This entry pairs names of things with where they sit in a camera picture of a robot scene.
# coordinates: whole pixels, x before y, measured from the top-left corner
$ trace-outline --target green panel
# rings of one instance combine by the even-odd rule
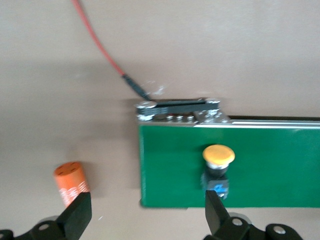
[[[320,207],[320,129],[141,125],[141,203],[204,207],[202,151],[235,152],[226,207]]]

